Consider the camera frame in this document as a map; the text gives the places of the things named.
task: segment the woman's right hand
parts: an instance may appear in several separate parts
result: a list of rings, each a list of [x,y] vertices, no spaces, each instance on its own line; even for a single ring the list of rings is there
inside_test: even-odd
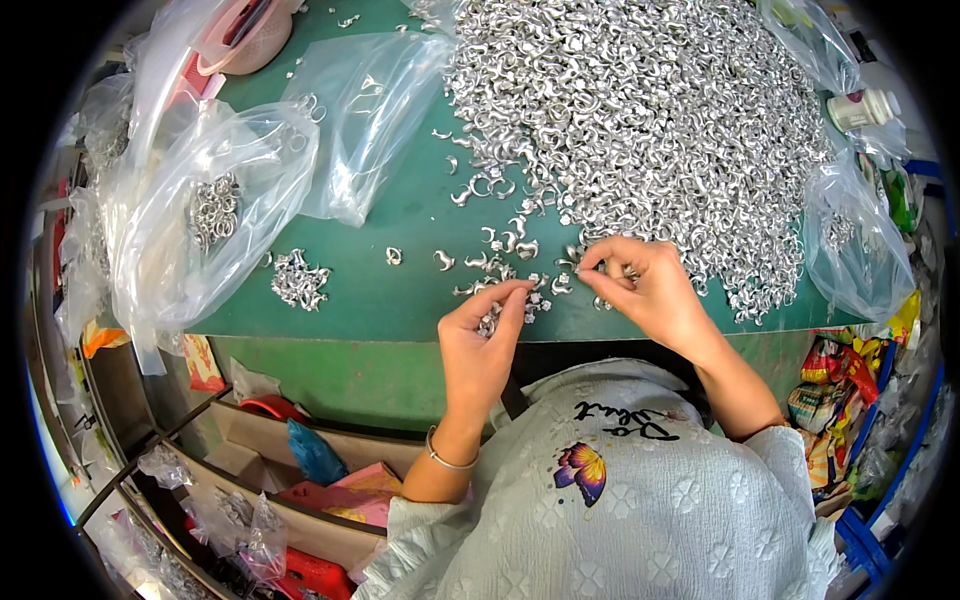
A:
[[[604,260],[607,273],[593,271]],[[631,265],[640,279],[623,276]],[[676,247],[615,235],[590,246],[580,261],[580,280],[654,340],[702,366],[708,348],[722,337],[693,291]]]

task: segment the blue plastic bag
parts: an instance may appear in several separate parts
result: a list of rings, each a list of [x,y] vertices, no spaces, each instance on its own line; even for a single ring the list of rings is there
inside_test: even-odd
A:
[[[303,476],[321,486],[340,481],[348,475],[347,468],[326,441],[313,430],[293,419],[287,420],[290,451],[297,459]]]

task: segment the hand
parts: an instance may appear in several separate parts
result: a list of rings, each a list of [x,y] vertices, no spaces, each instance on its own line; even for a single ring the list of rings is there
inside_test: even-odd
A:
[[[601,260],[607,262],[606,275],[592,270]],[[640,276],[636,286],[623,276],[626,265]],[[693,291],[671,242],[608,237],[587,250],[579,277],[650,339],[695,366],[703,365],[712,343],[722,337]]]
[[[446,380],[446,417],[464,427],[482,428],[487,414],[500,399],[516,340],[523,327],[527,292],[534,282],[510,279],[470,297],[460,308],[440,319],[440,354]],[[498,302],[503,310],[488,340],[474,329]]]

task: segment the silver bangle bracelet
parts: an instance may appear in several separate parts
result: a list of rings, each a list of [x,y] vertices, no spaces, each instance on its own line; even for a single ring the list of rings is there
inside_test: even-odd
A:
[[[437,425],[430,425],[430,430],[426,432],[426,451],[430,454],[430,458],[437,461],[446,468],[453,468],[455,470],[468,470],[473,468],[477,464],[477,460],[480,458],[480,453],[477,452],[477,457],[473,459],[473,462],[469,465],[457,466],[451,465],[444,459],[440,458],[440,455],[437,454],[437,451],[433,449],[433,445],[430,443],[430,440],[433,439],[433,432],[437,431]]]

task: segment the finger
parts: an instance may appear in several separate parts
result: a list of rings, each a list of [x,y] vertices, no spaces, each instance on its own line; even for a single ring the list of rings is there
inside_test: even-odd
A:
[[[460,305],[460,308],[457,308],[446,316],[447,320],[458,327],[474,329],[480,324],[480,320],[483,319],[484,315],[489,313],[490,309],[493,308],[494,302],[503,304],[503,301],[508,298],[514,290],[523,289],[525,294],[526,290],[529,290],[533,286],[534,282],[529,279],[508,279],[503,283],[497,283],[481,291],[479,294],[474,294],[468,298],[466,302]]]
[[[606,260],[607,263],[607,275],[610,279],[613,279],[619,283],[623,289],[633,292],[636,288],[634,283],[628,278],[623,276],[623,263],[620,262],[620,259],[616,256],[611,256]]]
[[[612,235],[590,246],[583,260],[580,261],[581,270],[592,269],[601,260],[611,257],[617,258],[622,264],[631,264],[638,275],[647,270],[647,261],[650,248],[646,242],[632,240],[622,235]]]
[[[586,285],[593,288],[596,295],[612,304],[617,310],[626,314],[627,307],[640,300],[639,296],[628,291],[609,276],[593,270],[581,271],[578,277]]]
[[[607,275],[611,279],[622,279],[623,278],[623,263],[616,256],[611,256],[607,259]]]
[[[527,291],[524,289],[514,290],[507,298],[507,303],[503,305],[503,310],[500,312],[500,322],[491,337],[493,344],[510,347],[516,345],[520,330],[523,328],[523,312],[526,304]]]

